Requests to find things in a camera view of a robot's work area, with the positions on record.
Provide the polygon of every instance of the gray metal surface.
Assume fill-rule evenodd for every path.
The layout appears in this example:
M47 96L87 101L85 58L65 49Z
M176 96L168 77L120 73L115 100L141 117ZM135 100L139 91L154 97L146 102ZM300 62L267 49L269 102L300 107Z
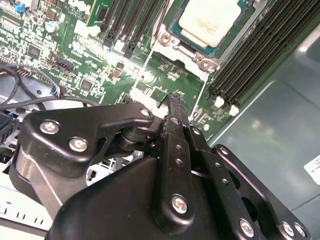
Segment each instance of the gray metal surface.
M320 26L210 144L223 144L320 239L320 185L304 165L320 155Z

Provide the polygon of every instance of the screw hole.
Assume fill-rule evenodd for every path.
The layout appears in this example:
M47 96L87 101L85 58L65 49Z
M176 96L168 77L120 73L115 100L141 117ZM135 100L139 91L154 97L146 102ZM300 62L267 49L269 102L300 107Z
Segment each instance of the screw hole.
M175 117L172 117L172 118L171 118L171 121L174 122L174 123L177 124L177 125L179 124L179 120L176 119Z
M17 107L16 109L15 109L15 112L17 113L17 114L25 114L26 113L26 109L24 109L23 107Z
M175 163L178 165L178 166L181 166L184 162L180 159L180 158L177 158L175 160Z
M194 127L192 130L193 130L193 132L194 132L195 134L197 134L197 135L200 135L200 134L201 134L201 132L200 132L198 129L196 129L195 127Z
M149 111L146 110L146 109L141 109L141 113L142 113L143 115L147 116L147 117L150 116Z
M229 182L228 182L228 180L227 179L222 179L222 182L226 185L226 186L228 186L229 185Z
M224 155L228 155L228 151L223 146L220 147L220 150Z
M182 146L180 146L180 145L175 145L175 148L178 150L178 151L182 151Z

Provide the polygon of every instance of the white sticker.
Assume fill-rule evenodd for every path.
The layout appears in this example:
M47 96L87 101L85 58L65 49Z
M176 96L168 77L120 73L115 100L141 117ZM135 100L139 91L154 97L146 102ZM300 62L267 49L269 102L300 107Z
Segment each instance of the white sticker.
M304 166L316 184L320 185L320 155Z

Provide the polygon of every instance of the silver screw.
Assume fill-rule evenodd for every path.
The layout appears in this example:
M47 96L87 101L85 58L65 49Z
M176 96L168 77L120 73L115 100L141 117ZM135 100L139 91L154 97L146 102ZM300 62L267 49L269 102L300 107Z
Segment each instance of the silver screw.
M69 141L69 147L76 152L84 152L88 148L87 142L81 137L72 138Z
M44 121L40 124L40 130L45 134L56 134L59 132L60 128L58 124L53 121Z
M193 132L194 132L195 134L197 134L197 135L200 135L200 134L201 134L201 132L200 132L198 129L196 129L195 127L194 127L192 130L193 130Z
M285 221L283 221L283 222L282 222L282 226L283 226L285 232L286 232L289 236L293 237L293 236L295 235L292 227L291 227L288 223L286 223Z
M249 238L254 237L254 235L255 235L254 229L252 228L252 226L250 225L250 223L247 220L241 218L239 220L239 225L245 235L247 235Z
M187 201L181 196L174 195L171 203L174 210L176 210L179 214L185 214L188 210Z
M146 110L146 109L141 109L141 113L142 113L143 115L145 115L145 116L150 116L149 111Z
M228 155L227 149L225 149L223 146L220 147L220 150L224 155Z
M303 237L307 236L304 229L298 223L295 223L294 227Z

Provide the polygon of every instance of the wire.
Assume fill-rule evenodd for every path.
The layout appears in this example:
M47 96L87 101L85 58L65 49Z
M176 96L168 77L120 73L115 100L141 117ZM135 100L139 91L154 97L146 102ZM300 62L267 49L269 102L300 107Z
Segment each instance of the wire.
M16 109L16 108L21 108L24 106L28 105L33 105L33 104L39 104L39 103L44 103L44 102L49 102L49 101L57 101L57 100L69 100L69 101L75 101L75 102L81 102L84 104L89 104L91 106L99 106L98 103L88 100L88 99L83 99L83 98L78 98L74 96L61 96L57 98L56 96L45 96L45 97L40 97L37 99L32 99L32 100L27 100L27 101L21 101L17 103L11 103L7 105L0 105L0 111L8 110L8 109Z
M15 80L15 84L13 86L13 89L12 89L10 95L8 96L8 98L4 102L0 103L0 106L2 106L2 105L6 105L7 103L9 103L11 101L11 99L14 98L14 96L16 95L16 93L18 91L21 79L20 79L20 76L12 68L8 67L7 65L0 64L0 69L5 70L7 73L10 73L14 77L14 80Z
M26 87L26 85L24 84L23 81L20 82L20 85L19 87L21 88L21 90L24 92L25 95L27 95L31 100L35 100L37 99L37 97L31 92L29 91L29 89ZM39 110L41 111L45 111L47 110L45 105L40 102L40 103L37 103L36 106L39 108Z
M45 74L42 70L34 67L34 66L31 66L31 65L28 65L28 64L24 64L24 63L13 63L13 64L6 64L5 65L6 67L9 67L9 68L16 68L16 67L21 67L21 68L28 68L28 69L31 69L33 71L35 71L36 73L42 75L44 78L46 78L56 89L58 89L58 92L59 92L59 95L58 97L60 96L60 87L58 84L55 83L55 81L53 81L51 79L51 77L49 77L47 74Z

